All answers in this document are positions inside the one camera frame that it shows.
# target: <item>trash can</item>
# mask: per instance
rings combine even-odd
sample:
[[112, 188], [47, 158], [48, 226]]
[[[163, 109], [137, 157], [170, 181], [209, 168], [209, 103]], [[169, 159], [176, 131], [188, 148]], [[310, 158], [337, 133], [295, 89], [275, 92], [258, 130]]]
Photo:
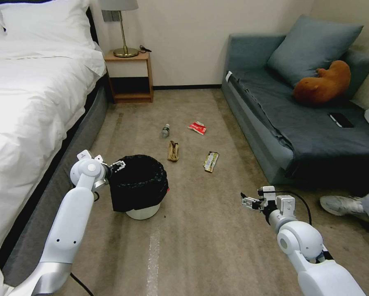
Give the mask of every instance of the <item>trash can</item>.
[[124, 161], [125, 167], [113, 165], [108, 178], [113, 210], [137, 220], [150, 218], [168, 191], [167, 172], [147, 155], [125, 156], [119, 161]]

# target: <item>beige carpet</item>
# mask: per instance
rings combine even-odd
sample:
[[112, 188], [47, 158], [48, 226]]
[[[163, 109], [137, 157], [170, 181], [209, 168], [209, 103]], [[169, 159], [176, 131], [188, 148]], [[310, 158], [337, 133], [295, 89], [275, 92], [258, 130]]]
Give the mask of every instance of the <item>beige carpet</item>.
[[[186, 128], [195, 120], [204, 136]], [[177, 163], [166, 160], [171, 139], [180, 144]], [[212, 174], [202, 167], [209, 151], [220, 153]], [[267, 181], [220, 90], [156, 91], [152, 104], [111, 106], [92, 152], [107, 163], [150, 155], [170, 186], [144, 221], [113, 212], [109, 188], [100, 191], [73, 265], [95, 296], [301, 295], [264, 216], [241, 207], [239, 193], [255, 196]], [[369, 296], [369, 227], [321, 209], [318, 197], [338, 192], [290, 189], [307, 199], [325, 245]], [[299, 201], [297, 216], [307, 220]], [[57, 295], [87, 294], [69, 279]]]

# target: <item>brown paper bag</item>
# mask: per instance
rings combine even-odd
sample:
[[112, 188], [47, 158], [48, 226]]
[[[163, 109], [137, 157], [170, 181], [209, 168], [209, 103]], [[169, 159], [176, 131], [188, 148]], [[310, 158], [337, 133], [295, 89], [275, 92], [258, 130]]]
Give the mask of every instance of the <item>brown paper bag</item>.
[[179, 160], [179, 144], [173, 141], [169, 142], [168, 146], [168, 160], [178, 161]]

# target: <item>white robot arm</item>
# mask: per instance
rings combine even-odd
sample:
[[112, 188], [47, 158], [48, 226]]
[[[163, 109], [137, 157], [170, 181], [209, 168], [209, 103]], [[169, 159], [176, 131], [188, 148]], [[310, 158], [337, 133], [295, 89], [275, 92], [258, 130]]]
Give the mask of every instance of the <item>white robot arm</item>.
[[70, 275], [93, 206], [93, 191], [107, 184], [105, 176], [109, 170], [100, 155], [93, 159], [84, 150], [77, 157], [79, 161], [70, 171], [70, 179], [76, 187], [61, 202], [42, 257], [32, 274], [9, 296], [52, 294], [62, 287]]
[[336, 263], [323, 245], [319, 231], [294, 216], [295, 198], [276, 196], [274, 186], [259, 190], [260, 199], [242, 195], [242, 204], [259, 210], [277, 233], [280, 249], [298, 274], [305, 296], [365, 296], [353, 276]]

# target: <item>smartphone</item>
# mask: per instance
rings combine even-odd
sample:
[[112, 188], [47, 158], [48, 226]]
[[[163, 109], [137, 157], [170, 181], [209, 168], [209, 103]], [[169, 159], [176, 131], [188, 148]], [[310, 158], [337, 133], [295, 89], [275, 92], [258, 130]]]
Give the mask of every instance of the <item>smartphone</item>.
[[343, 128], [354, 127], [354, 125], [341, 113], [331, 112], [328, 113], [330, 118], [339, 126]]

